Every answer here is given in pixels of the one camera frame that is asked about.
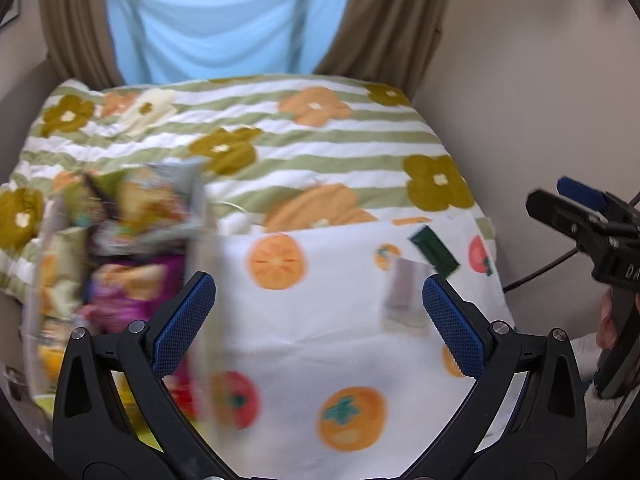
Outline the right hand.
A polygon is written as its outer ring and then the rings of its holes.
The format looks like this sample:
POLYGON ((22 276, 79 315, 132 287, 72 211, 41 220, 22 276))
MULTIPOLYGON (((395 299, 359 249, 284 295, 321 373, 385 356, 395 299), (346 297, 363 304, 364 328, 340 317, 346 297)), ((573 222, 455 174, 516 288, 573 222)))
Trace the right hand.
POLYGON ((617 328, 613 320, 613 294, 609 289, 600 303, 600 325, 596 335, 596 343, 601 350, 610 350, 617 340, 617 328))

